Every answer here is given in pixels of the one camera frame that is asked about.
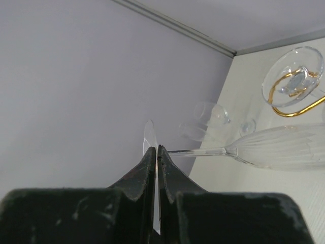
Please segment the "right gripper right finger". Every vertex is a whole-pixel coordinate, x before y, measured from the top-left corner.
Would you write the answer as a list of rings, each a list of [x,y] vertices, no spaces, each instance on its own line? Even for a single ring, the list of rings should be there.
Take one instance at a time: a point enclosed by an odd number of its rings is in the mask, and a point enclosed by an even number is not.
[[[279,193],[212,193],[157,153],[165,243],[313,243],[298,205]]]

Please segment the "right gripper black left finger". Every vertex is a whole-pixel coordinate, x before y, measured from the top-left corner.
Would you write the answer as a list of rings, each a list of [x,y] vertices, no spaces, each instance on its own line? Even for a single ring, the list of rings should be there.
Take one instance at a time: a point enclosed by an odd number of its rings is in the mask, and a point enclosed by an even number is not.
[[[156,150],[107,188],[15,189],[1,201],[1,243],[149,243]]]

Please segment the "clear wine glass back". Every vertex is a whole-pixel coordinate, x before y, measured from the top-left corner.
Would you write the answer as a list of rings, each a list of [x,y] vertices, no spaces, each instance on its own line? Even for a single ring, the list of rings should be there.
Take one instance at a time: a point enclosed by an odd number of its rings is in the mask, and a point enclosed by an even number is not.
[[[209,192],[274,192],[300,207],[317,243],[324,242],[324,125],[280,126],[233,143],[169,151],[194,158],[190,178]]]

